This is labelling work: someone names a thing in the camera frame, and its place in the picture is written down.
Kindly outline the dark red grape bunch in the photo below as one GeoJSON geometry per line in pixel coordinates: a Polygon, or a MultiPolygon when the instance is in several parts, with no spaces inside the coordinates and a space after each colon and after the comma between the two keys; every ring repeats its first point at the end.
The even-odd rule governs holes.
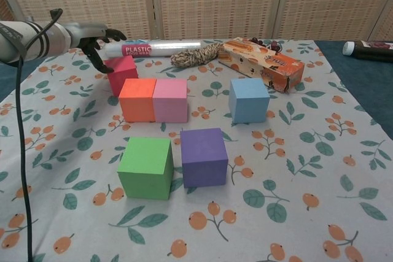
{"type": "Polygon", "coordinates": [[[269,48],[270,50],[275,51],[276,53],[280,53],[282,51],[282,45],[275,40],[262,40],[256,37],[250,39],[251,42],[258,44],[259,46],[269,48]]]}

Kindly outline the brown white twine bundle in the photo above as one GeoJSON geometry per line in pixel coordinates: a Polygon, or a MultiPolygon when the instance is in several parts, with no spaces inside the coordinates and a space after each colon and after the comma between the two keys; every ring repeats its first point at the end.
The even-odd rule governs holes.
{"type": "Polygon", "coordinates": [[[223,43],[209,44],[203,48],[184,50],[171,56],[171,65],[178,68],[189,68],[208,64],[216,59],[223,43]]]}

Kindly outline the floral printed tablecloth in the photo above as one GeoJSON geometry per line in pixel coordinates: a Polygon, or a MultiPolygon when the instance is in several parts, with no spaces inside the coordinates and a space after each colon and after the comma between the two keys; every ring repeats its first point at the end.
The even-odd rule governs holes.
{"type": "Polygon", "coordinates": [[[34,147],[25,135],[34,262],[393,262],[392,138],[245,129],[227,141],[221,129],[226,184],[185,188],[185,130],[34,147]],[[171,141],[169,199],[126,196],[117,169],[131,137],[171,141]]]}

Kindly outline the orange biscuit box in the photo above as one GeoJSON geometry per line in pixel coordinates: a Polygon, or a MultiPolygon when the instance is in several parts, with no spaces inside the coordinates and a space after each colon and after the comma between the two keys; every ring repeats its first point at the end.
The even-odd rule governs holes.
{"type": "Polygon", "coordinates": [[[247,77],[261,78],[264,84],[287,93],[302,81],[305,64],[250,39],[236,37],[219,48],[218,60],[247,77]]]}

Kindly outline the dark grape juice bottle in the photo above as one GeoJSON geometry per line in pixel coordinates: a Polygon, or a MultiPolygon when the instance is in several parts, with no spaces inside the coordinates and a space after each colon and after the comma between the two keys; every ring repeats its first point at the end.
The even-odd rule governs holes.
{"type": "Polygon", "coordinates": [[[342,54],[361,60],[393,63],[393,43],[383,41],[347,41],[342,54]]]}

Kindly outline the purple foam cube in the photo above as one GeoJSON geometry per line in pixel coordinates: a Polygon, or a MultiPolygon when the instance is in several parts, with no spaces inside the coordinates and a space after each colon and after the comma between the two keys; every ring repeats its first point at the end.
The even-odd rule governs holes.
{"type": "Polygon", "coordinates": [[[228,155],[219,128],[181,131],[181,163],[185,188],[225,185],[228,155]]]}

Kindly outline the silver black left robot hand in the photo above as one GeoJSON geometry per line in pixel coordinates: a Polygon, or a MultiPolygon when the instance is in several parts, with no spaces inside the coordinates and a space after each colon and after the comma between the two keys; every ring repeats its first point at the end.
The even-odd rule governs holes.
{"type": "Polygon", "coordinates": [[[111,39],[115,41],[126,40],[124,33],[117,29],[110,29],[104,23],[68,23],[65,24],[67,32],[71,37],[71,48],[79,48],[90,60],[92,65],[103,74],[110,74],[114,70],[106,66],[98,54],[100,49],[98,40],[109,43],[111,39]]]}

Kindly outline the teal table cover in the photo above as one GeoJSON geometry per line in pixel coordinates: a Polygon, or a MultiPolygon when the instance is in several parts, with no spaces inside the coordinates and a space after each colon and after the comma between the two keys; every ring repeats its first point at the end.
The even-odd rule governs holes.
{"type": "Polygon", "coordinates": [[[343,56],[342,42],[282,42],[287,55],[305,64],[301,82],[288,93],[269,90],[263,123],[234,124],[228,108],[230,81],[240,73],[214,61],[178,69],[167,58],[139,58],[141,78],[187,82],[187,123],[128,123],[108,77],[80,51],[23,65],[21,103],[28,147],[71,137],[93,142],[113,131],[174,134],[180,128],[220,128],[231,140],[236,130],[271,129],[285,138],[393,139],[393,64],[343,56]]]}

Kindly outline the light blue foam cube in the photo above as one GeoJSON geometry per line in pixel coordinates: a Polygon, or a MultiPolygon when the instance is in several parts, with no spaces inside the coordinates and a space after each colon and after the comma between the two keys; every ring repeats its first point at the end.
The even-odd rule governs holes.
{"type": "Polygon", "coordinates": [[[228,105],[234,124],[263,123],[269,101],[261,78],[231,79],[228,105]]]}

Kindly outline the pink foam cube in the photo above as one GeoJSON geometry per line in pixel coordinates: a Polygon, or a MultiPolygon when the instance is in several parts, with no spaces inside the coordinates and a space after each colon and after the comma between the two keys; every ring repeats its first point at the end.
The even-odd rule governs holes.
{"type": "Polygon", "coordinates": [[[186,79],[157,79],[153,94],[155,121],[159,123],[187,123],[186,79]]]}

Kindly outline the plastic food wrap roll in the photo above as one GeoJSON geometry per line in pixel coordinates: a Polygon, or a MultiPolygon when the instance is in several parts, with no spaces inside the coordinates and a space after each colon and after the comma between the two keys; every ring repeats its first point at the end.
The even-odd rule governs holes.
{"type": "Polygon", "coordinates": [[[103,50],[108,58],[132,56],[133,58],[146,58],[156,56],[171,56],[184,50],[201,48],[197,40],[126,40],[105,44],[103,50]]]}

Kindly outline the woven bamboo folding screen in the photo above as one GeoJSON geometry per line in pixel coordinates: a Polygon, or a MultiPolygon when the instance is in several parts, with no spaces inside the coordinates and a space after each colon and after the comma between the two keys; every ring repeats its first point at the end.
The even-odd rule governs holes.
{"type": "Polygon", "coordinates": [[[393,40],[393,0],[0,0],[0,18],[100,21],[130,39],[393,40]]]}

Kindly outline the orange foam cube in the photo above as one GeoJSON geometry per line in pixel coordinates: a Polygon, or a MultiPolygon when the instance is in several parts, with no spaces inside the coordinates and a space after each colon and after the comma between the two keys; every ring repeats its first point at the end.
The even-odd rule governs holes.
{"type": "Polygon", "coordinates": [[[153,94],[156,79],[126,79],[119,94],[124,120],[155,122],[153,94]]]}

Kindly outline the red foam cube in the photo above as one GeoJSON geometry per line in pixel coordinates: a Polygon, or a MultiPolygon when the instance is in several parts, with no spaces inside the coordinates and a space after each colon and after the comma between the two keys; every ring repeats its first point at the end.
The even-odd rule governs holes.
{"type": "Polygon", "coordinates": [[[132,56],[123,56],[106,60],[104,64],[114,71],[108,74],[112,94],[118,97],[126,79],[137,79],[138,72],[132,56]]]}

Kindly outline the green foam cube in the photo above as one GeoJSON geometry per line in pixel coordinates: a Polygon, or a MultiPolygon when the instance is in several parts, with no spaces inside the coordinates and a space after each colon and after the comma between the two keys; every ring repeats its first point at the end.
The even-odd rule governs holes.
{"type": "Polygon", "coordinates": [[[167,200],[173,170],[169,139],[131,137],[117,173],[128,198],[167,200]]]}

